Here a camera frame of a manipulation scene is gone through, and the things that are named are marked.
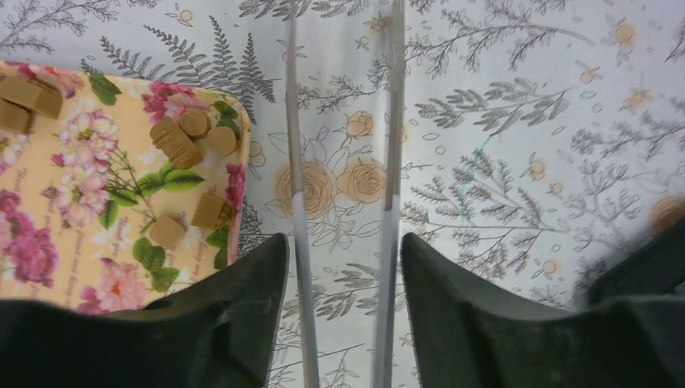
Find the wooden toy piece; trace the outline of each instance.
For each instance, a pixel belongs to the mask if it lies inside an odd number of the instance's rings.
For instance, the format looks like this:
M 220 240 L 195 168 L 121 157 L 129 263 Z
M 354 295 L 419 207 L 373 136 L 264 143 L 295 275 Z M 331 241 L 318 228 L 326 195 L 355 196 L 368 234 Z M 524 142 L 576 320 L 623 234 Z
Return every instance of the wooden toy piece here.
M 199 111 L 190 111 L 183 113 L 179 125 L 189 138 L 201 139 L 209 131 L 209 117 Z
M 0 130 L 12 133 L 26 133 L 31 113 L 13 103 L 0 99 Z
M 221 156 L 231 155 L 236 150 L 235 132 L 229 127 L 216 127 L 207 133 L 207 148 Z
M 185 226 L 169 216 L 158 218 L 149 230 L 150 239 L 164 249 L 174 249 L 185 234 Z
M 0 82 L 0 99 L 38 113 L 51 119 L 56 119 L 62 109 L 62 97 L 47 87 L 19 78 L 7 77 Z
M 159 120 L 151 129 L 152 144 L 177 168 L 186 170 L 202 163 L 199 148 L 170 117 Z
M 233 213 L 233 206 L 229 202 L 205 192 L 195 207 L 191 225 L 216 230 L 225 226 Z

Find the floral tablecloth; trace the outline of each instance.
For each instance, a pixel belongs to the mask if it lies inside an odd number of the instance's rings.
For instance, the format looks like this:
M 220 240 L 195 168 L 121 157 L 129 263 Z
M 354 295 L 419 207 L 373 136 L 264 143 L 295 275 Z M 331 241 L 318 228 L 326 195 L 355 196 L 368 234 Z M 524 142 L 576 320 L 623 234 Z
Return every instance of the floral tablecloth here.
M 64 99 L 56 120 L 34 116 L 26 134 L 0 132 L 0 297 L 87 314 L 139 309 L 235 260 L 250 121 L 234 97 L 18 62 L 0 61 L 0 76 L 44 82 Z M 176 168 L 150 127 L 189 111 L 234 123 L 237 152 L 220 158 L 199 140 L 204 161 Z M 237 216 L 215 231 L 189 225 L 203 192 L 226 198 Z M 187 228 L 172 250 L 147 237 L 161 216 Z
M 322 385 L 366 387 L 385 187 L 390 3 L 297 4 Z M 238 254 L 292 230 L 287 2 L 0 5 L 6 59 L 236 95 L 253 123 Z M 685 3 L 406 5 L 402 230 L 506 289 L 582 308 L 594 279 L 685 212 Z M 291 281 L 269 387 L 301 386 L 295 296 Z M 393 386 L 418 386 L 401 280 L 396 307 Z

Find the fern print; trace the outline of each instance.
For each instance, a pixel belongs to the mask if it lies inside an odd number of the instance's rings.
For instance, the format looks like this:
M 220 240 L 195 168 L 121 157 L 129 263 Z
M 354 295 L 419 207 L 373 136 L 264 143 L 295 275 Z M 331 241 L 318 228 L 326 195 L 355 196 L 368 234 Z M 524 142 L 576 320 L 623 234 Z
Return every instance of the fern print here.
M 355 85 L 347 76 L 333 76 L 329 82 L 336 86 L 336 90 L 327 90 L 322 94 L 317 87 L 307 87 L 302 84 L 297 85 L 297 106 L 300 109 L 309 109 L 311 103 L 319 103 L 317 110 L 319 114 L 339 111 L 340 108 L 347 106 L 347 100 L 356 101 L 359 97 L 373 95 L 375 91 L 364 91 L 363 85 Z
M 358 15 L 369 7 L 368 0 L 296 0 L 296 14 L 299 18 L 309 8 L 320 13 L 324 19 L 338 15 Z M 274 18 L 290 19 L 290 2 L 288 0 L 244 0 L 240 3 L 240 17 L 253 15 L 255 19 L 271 13 Z
M 464 52 L 460 57 L 464 61 L 464 68 L 477 72 L 481 68 L 481 54 L 496 44 L 511 40 L 512 37 L 516 39 L 514 47 L 508 50 L 510 70 L 517 70 L 530 50 L 548 45 L 556 35 L 570 36 L 589 46 L 594 45 L 591 40 L 577 32 L 533 23 L 530 10 L 523 5 L 517 12 L 510 2 L 486 0 L 485 11 L 488 16 L 483 21 L 474 22 L 466 15 L 466 11 L 443 10 L 441 19 L 448 21 L 448 27 L 456 30 L 456 35 L 452 38 L 441 37 L 439 43 L 433 43 L 428 35 L 416 34 L 409 38 L 406 45 L 406 60 L 415 61 L 418 66 L 428 62 L 430 65 L 426 74 L 436 78 L 447 72 L 449 57 L 458 50 Z M 490 20 L 504 20 L 505 23 L 493 25 Z M 465 51 L 458 47 L 460 40 L 467 40 Z
M 486 279 L 519 274 L 531 261 L 531 249 L 543 233 L 566 234 L 568 230 L 550 226 L 539 201 L 523 187 L 514 191 L 513 183 L 508 163 L 494 161 L 480 150 L 464 155 L 460 165 L 452 168 L 450 184 L 435 176 L 423 187 L 410 188 L 431 209 L 405 202 L 401 219 L 409 227 L 406 232 L 415 232 L 429 243 L 449 232 L 460 248 L 456 262 Z M 436 221 L 444 219 L 460 222 Z
M 220 24 L 213 16 L 209 16 L 209 19 L 215 40 L 211 57 L 205 53 L 197 53 L 194 42 L 158 28 L 144 26 L 168 47 L 173 63 L 177 64 L 174 69 L 168 69 L 163 64 L 154 65 L 155 60 L 152 57 L 118 48 L 106 36 L 100 39 L 101 47 L 111 63 L 125 77 L 179 83 L 230 93 L 240 100 L 252 123 L 257 124 L 254 118 L 254 98 L 261 95 L 266 101 L 275 103 L 274 82 L 280 78 L 267 79 L 263 74 L 251 33 L 247 34 L 242 60 L 238 63 Z M 81 60 L 81 66 L 85 71 L 97 72 L 85 59 Z
M 467 116 L 478 114 L 480 120 L 472 124 L 495 136 L 519 121 L 532 127 L 555 120 L 569 107 L 565 98 L 569 89 L 552 94 L 540 94 L 537 89 L 537 83 L 515 78 L 513 82 L 490 83 L 490 89 L 482 95 L 471 89 L 455 89 L 454 94 L 444 99 L 429 99 L 416 107 L 421 118 L 433 120 L 444 129 L 457 128 Z
M 681 22 L 678 31 L 673 36 L 673 39 L 676 43 L 675 48 L 670 52 L 664 62 L 668 62 L 670 60 L 677 61 L 678 58 L 685 56 L 685 19 L 683 19 Z
M 111 59 L 111 63 L 117 66 L 117 70 L 124 71 L 121 74 L 124 77 L 165 82 L 176 73 L 174 70 L 171 70 L 160 74 L 165 67 L 164 65 L 156 65 L 151 70 L 148 70 L 148 65 L 152 61 L 152 57 L 146 57 L 139 63 L 138 58 L 141 57 L 140 53 L 131 54 L 130 50 L 122 52 L 121 48 L 116 48 L 106 36 L 101 37 L 100 42 L 103 51 L 107 54 L 107 58 Z M 84 60 L 81 61 L 81 64 L 83 70 L 93 73 L 93 71 L 89 70 L 89 67 Z
M 54 6 L 45 6 L 40 0 L 24 0 L 14 6 L 14 13 L 7 15 L 5 26 L 10 32 L 0 40 L 0 50 L 7 54 L 17 50 L 30 49 L 37 53 L 52 53 L 53 47 L 48 39 L 38 38 L 31 32 L 49 28 L 68 28 L 76 36 L 86 32 L 86 21 L 74 16 L 74 12 L 91 15 L 101 22 L 116 20 L 118 12 L 110 7 L 110 0 L 87 0 L 75 3 L 69 0 L 56 0 Z

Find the orange rose print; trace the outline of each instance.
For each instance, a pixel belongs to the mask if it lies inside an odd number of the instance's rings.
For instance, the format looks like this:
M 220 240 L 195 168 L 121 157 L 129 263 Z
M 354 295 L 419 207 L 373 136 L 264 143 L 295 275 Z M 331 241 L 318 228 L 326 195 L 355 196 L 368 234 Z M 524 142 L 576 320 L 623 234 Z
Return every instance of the orange rose print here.
M 376 161 L 361 162 L 340 175 L 336 184 L 352 200 L 371 204 L 385 195 L 385 171 Z
M 654 235 L 660 235 L 685 218 L 685 198 L 662 198 L 649 211 L 649 225 Z
M 335 177 L 328 167 L 315 162 L 302 163 L 302 171 L 305 175 L 305 212 L 308 219 L 315 220 L 323 217 L 333 206 L 333 199 L 338 194 Z M 276 196 L 288 217 L 292 217 L 291 180 L 289 167 L 276 184 Z
M 350 137 L 362 137 L 371 134 L 373 130 L 373 116 L 365 111 L 358 111 L 347 119 L 345 132 Z

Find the wooden block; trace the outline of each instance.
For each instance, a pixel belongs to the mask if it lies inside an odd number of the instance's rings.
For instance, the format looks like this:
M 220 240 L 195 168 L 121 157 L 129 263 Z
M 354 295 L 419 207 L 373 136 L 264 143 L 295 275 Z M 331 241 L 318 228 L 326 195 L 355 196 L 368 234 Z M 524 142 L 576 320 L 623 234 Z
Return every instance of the wooden block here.
M 170 117 L 159 120 L 151 129 L 152 144 L 177 168 L 186 170 L 202 163 L 202 151 Z
M 206 192 L 202 193 L 195 207 L 195 214 L 193 214 L 191 225 L 208 230 L 218 229 L 219 226 L 217 224 L 219 223 L 221 210 L 225 205 L 227 205 L 226 200 Z
M 0 99 L 0 130 L 12 133 L 26 133 L 31 113 Z
M 19 78 L 7 77 L 0 82 L 0 99 L 35 112 L 41 116 L 56 119 L 62 109 L 62 97 Z
M 150 239 L 164 249 L 174 249 L 186 234 L 186 228 L 174 218 L 162 216 L 149 230 Z
M 215 154 L 231 155 L 236 144 L 235 132 L 229 127 L 216 127 L 207 133 L 207 148 Z

